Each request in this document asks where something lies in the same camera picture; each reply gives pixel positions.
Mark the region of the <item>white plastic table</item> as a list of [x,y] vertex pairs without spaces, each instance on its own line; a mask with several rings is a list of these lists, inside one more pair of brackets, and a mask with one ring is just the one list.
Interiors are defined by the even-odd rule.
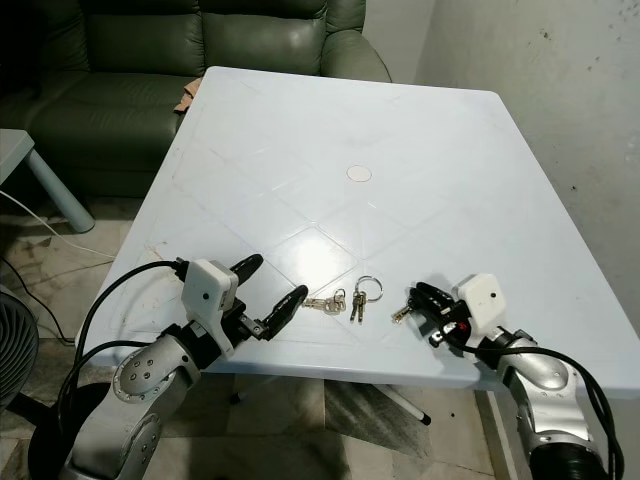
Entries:
[[[349,166],[372,170],[352,182]],[[212,67],[166,152],[106,285],[88,340],[151,340],[186,321],[157,260],[232,265],[261,317],[297,285],[314,297],[374,276],[361,323],[298,311],[279,337],[215,372],[497,389],[471,358],[394,324],[407,289],[490,273],[509,329],[575,358],[612,403],[640,398],[640,337],[497,93]]]

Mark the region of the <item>black floor fan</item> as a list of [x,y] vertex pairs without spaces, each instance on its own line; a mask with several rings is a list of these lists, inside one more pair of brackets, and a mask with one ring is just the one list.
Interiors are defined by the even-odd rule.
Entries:
[[[64,433],[64,421],[69,419],[61,392],[68,369],[76,362],[76,347],[65,346],[60,340],[50,344],[52,357],[61,357],[60,371],[49,372],[38,366],[44,347],[38,321],[27,307],[8,289],[0,293],[0,374],[1,408],[14,413],[35,426],[29,440],[27,468],[32,480],[59,480],[61,468],[67,462],[70,440]],[[52,398],[49,403],[27,396],[23,389],[29,381],[50,380]]]

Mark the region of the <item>brown crumpled cloth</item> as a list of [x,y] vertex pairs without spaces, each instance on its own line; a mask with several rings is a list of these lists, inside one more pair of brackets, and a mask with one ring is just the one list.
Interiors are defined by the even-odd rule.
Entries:
[[195,101],[195,96],[202,83],[202,78],[192,79],[191,82],[183,87],[183,95],[180,97],[180,101],[174,106],[174,113],[184,114],[191,108],[192,102]]

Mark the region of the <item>small grey side table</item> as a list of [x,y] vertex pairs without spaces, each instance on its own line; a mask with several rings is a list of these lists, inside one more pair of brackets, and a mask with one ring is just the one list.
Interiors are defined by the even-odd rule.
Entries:
[[86,233],[95,227],[95,219],[54,170],[35,150],[35,142],[26,131],[0,129],[0,182],[4,182],[20,164],[26,164],[74,233]]

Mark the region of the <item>green leather sofa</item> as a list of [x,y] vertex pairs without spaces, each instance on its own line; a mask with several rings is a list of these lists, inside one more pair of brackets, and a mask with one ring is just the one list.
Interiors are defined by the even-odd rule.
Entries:
[[210,67],[388,82],[366,0],[1,0],[0,127],[78,195],[142,198]]

